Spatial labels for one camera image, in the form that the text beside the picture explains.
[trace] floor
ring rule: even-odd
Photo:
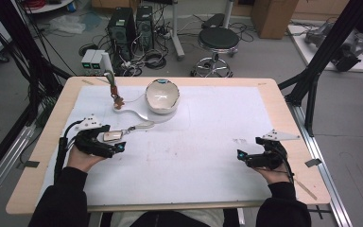
[[[191,12],[180,5],[179,15],[186,16],[179,18],[179,28],[184,28],[179,33],[184,34],[199,32],[200,22],[195,22],[198,19],[188,15],[196,13],[205,20],[207,16],[202,13],[203,11],[216,13],[223,10],[223,5],[218,2],[213,4],[212,9],[201,7]],[[72,15],[78,15],[80,18],[86,18],[89,14],[96,15],[89,12],[89,7],[85,5]],[[59,9],[38,15],[36,19],[40,26],[45,26],[50,19],[63,13],[69,14]],[[91,41],[97,43],[99,38],[96,35],[105,34],[104,28],[108,20],[103,14],[100,16],[90,17],[88,21],[90,25],[81,35],[58,31],[48,32],[46,35],[77,75],[83,74],[81,56],[78,55],[79,48]],[[237,22],[251,26],[250,18],[233,17],[231,23]],[[264,40],[259,39],[254,31],[248,31],[243,38],[247,41],[252,39],[252,42],[240,42],[238,53],[233,58],[223,57],[232,67],[235,78],[272,78],[279,83],[301,73],[305,68],[304,61],[289,36],[284,36],[282,40]],[[166,57],[166,67],[161,70],[144,68],[140,77],[190,77],[192,66],[201,58],[210,56],[208,52],[198,47],[196,37],[181,35],[180,39],[185,52],[182,61],[177,61],[173,44],[168,42],[169,54]],[[48,54],[55,65],[73,74],[50,47]],[[290,91],[291,88],[286,88],[282,93],[287,95]],[[26,96],[26,80],[22,78],[14,62],[0,62],[0,142],[26,107]],[[325,165],[332,175],[353,226],[363,226],[363,73],[333,71],[322,73],[317,93],[314,133]],[[24,159],[29,156],[32,147],[25,152]],[[8,199],[21,174],[22,170],[14,167],[0,185],[0,226],[26,226],[29,222],[29,216],[11,216],[5,212]],[[324,205],[320,209],[329,210],[329,206]],[[256,208],[245,209],[246,226],[254,226],[256,212]],[[331,214],[311,214],[313,226],[337,226]]]

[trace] sleeve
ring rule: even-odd
[[[268,187],[272,197],[261,205],[256,220],[257,227],[311,226],[307,206],[296,200],[293,183],[273,183]]]
[[[65,167],[55,185],[46,188],[28,226],[88,226],[86,179],[87,173]]]

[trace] metal stand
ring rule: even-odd
[[[308,93],[304,125],[311,136],[314,136],[312,126],[320,74],[361,18],[363,18],[363,0],[351,0],[308,66],[296,77],[278,85],[282,90],[297,83],[293,91],[285,97],[286,102],[294,106],[301,106],[303,98]]]
[[[178,60],[182,60],[184,58],[184,51],[178,37],[178,0],[173,0],[173,30],[170,30],[170,36],[175,45]]]
[[[28,27],[10,0],[0,0],[0,21],[22,56],[13,51],[13,47],[1,37],[1,34],[0,41],[30,84],[29,105],[0,144],[1,161],[22,127],[30,126],[36,119],[39,104],[44,96],[57,97],[61,92],[62,85],[57,76],[64,79],[69,79],[71,76],[44,58]]]
[[[232,8],[233,8],[234,0],[227,0],[226,9],[225,9],[225,19],[223,20],[223,27],[229,27],[229,21],[232,15]]]

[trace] stool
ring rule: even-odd
[[[207,78],[217,74],[220,78],[231,78],[233,73],[229,64],[219,58],[220,53],[233,53],[237,50],[238,36],[228,28],[208,27],[199,33],[199,46],[213,52],[212,58],[204,58],[197,62],[191,76],[199,75]]]

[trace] bowl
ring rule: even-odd
[[[170,114],[179,105],[179,88],[168,79],[155,79],[146,88],[146,101],[156,114]]]

